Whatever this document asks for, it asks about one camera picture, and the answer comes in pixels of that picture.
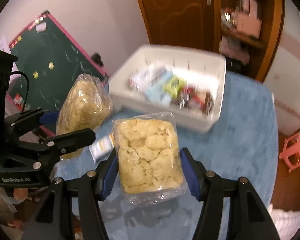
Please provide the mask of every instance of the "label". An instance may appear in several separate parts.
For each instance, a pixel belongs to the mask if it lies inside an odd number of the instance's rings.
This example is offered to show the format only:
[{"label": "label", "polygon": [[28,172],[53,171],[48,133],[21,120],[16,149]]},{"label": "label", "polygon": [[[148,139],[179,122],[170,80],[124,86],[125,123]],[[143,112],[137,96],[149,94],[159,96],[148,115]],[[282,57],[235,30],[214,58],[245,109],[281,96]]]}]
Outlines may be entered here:
[{"label": "label", "polygon": [[112,133],[102,137],[89,146],[94,163],[114,148],[114,136]]},{"label": "label", "polygon": [[31,181],[30,178],[20,178],[20,179],[17,179],[17,178],[9,178],[9,179],[1,178],[1,180],[3,182],[28,182],[28,181]]},{"label": "label", "polygon": [[36,27],[37,33],[44,32],[47,29],[47,25],[45,22],[38,24]]}]

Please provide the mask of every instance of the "wooden cabinet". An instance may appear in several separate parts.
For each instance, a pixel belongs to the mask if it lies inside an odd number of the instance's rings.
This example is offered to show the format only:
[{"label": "wooden cabinet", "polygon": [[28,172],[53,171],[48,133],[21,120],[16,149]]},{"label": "wooden cabinet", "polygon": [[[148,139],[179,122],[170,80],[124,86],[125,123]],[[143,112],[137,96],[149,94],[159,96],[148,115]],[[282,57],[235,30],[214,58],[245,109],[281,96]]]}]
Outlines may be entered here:
[{"label": "wooden cabinet", "polygon": [[261,5],[261,33],[254,39],[221,26],[220,10],[236,8],[237,0],[138,0],[153,44],[175,45],[219,52],[222,35],[248,44],[246,74],[264,81],[281,37],[284,0],[257,0]]}]

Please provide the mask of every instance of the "bagged food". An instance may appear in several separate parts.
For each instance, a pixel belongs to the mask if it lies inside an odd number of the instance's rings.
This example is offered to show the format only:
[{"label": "bagged food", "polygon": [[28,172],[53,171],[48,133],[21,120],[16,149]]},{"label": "bagged food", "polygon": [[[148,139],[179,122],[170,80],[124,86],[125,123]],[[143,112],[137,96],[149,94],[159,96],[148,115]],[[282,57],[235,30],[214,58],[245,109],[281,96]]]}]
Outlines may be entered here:
[{"label": "bagged food", "polygon": [[171,113],[115,120],[113,134],[121,186],[130,203],[159,203],[186,192]]},{"label": "bagged food", "polygon": [[95,129],[112,110],[112,102],[100,79],[81,74],[60,110],[56,134]]}]

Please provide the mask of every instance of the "crumbly yellow food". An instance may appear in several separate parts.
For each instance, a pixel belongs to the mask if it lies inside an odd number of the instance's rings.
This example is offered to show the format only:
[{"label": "crumbly yellow food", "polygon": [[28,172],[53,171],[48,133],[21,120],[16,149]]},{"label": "crumbly yellow food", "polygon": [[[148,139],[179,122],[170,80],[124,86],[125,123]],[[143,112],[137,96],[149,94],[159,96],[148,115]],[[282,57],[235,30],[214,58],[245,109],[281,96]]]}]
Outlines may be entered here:
[{"label": "crumbly yellow food", "polygon": [[76,80],[69,91],[60,110],[57,135],[85,128],[95,129],[111,111],[110,99],[102,98],[103,95],[92,78],[90,75],[84,75]]},{"label": "crumbly yellow food", "polygon": [[170,122],[125,119],[114,124],[119,174],[126,193],[177,188],[183,182],[178,136]]}]

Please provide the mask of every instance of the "wooden shelf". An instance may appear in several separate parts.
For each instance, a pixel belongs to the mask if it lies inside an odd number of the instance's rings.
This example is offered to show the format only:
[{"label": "wooden shelf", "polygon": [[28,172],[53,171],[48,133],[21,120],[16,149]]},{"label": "wooden shelf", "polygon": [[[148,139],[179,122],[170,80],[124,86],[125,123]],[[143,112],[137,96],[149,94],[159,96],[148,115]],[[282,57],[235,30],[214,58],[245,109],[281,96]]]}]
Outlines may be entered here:
[{"label": "wooden shelf", "polygon": [[262,49],[263,48],[263,43],[261,41],[253,39],[253,38],[251,38],[251,37],[249,37],[249,36],[247,36],[245,34],[242,34],[242,33],[232,32],[227,27],[222,26],[222,25],[221,25],[221,32],[224,35],[236,38],[236,39],[240,40],[241,42],[243,42],[245,44],[248,44],[250,46],[253,46],[255,48],[258,48],[258,49]]}]

